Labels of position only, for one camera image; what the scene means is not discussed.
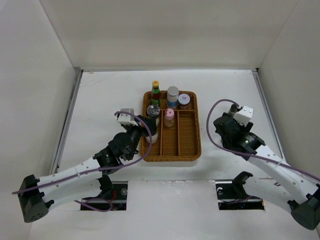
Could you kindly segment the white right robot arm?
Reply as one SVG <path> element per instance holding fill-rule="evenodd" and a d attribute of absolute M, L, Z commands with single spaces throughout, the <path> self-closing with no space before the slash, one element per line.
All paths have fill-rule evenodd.
<path fill-rule="evenodd" d="M 252 122 L 240 125 L 233 115 L 223 113 L 213 125 L 229 152 L 263 170 L 268 178 L 242 171 L 232 180 L 238 198 L 254 196 L 284 209 L 302 227 L 314 230 L 320 223 L 320 184 L 294 170 L 250 130 Z"/>

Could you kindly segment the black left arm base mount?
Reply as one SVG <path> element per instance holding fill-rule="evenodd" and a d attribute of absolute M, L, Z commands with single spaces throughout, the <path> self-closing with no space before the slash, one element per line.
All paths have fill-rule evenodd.
<path fill-rule="evenodd" d="M 111 181 L 107 178 L 107 189 L 98 196 L 80 200 L 81 211 L 125 211 L 127 209 L 128 182 Z"/>

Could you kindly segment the white bottle black cap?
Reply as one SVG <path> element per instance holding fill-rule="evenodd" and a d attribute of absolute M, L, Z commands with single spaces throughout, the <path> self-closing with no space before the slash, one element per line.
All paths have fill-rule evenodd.
<path fill-rule="evenodd" d="M 152 144 L 155 144 L 158 141 L 158 133 L 155 133 L 154 135 L 151 136 L 151 138 L 147 135 L 145 137 L 146 142 L 149 144 L 150 142 Z"/>

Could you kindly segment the white bead jar silver lid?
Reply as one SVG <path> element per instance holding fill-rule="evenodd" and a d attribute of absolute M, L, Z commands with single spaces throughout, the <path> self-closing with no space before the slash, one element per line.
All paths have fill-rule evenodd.
<path fill-rule="evenodd" d="M 170 86 L 167 89 L 167 108 L 175 110 L 178 105 L 179 89 L 176 86 Z"/>

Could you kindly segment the pink cap spice shaker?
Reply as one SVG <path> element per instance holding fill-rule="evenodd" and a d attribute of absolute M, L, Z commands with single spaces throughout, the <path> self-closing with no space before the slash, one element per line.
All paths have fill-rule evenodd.
<path fill-rule="evenodd" d="M 175 124 L 175 112 L 173 109 L 171 108 L 167 108 L 164 111 L 164 119 L 163 119 L 163 124 L 167 127 L 167 128 L 171 128 L 174 126 Z"/>

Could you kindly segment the red sauce bottle yellow cap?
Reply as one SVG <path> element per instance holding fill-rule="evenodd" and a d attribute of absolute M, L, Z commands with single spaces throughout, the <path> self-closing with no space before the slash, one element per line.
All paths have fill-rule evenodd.
<path fill-rule="evenodd" d="M 161 91 L 159 89 L 159 82 L 157 80 L 154 80 L 152 82 L 151 103 L 158 107 L 161 104 Z"/>

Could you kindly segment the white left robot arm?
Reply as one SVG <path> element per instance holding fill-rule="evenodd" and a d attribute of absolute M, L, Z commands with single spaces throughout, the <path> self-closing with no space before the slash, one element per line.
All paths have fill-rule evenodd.
<path fill-rule="evenodd" d="M 54 208 L 85 198 L 108 199 L 113 184 L 109 176 L 135 164 L 138 143 L 149 140 L 157 132 L 156 117 L 134 115 L 127 111 L 115 113 L 125 129 L 117 133 L 107 147 L 84 162 L 52 175 L 26 176 L 17 192 L 23 220 L 35 222 Z"/>

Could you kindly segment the clear jar grey lid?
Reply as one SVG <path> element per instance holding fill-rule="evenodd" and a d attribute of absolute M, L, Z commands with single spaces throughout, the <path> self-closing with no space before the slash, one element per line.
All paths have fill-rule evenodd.
<path fill-rule="evenodd" d="M 147 116 L 149 118 L 155 118 L 155 124 L 158 127 L 160 123 L 160 113 L 161 109 L 157 105 L 150 105 L 146 110 Z"/>

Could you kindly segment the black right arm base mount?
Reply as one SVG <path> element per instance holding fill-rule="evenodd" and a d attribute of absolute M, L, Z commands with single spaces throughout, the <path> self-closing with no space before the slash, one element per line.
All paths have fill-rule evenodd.
<path fill-rule="evenodd" d="M 265 210 L 264 201 L 256 196 L 248 195 L 243 185 L 253 175 L 243 171 L 232 180 L 215 182 L 218 208 L 221 211 Z"/>

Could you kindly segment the brown spice jar red label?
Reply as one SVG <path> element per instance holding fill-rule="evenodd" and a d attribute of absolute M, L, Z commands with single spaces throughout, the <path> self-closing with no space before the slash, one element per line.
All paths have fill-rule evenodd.
<path fill-rule="evenodd" d="M 191 98 L 188 94 L 182 93 L 178 97 L 178 104 L 181 110 L 187 110 L 190 105 Z"/>

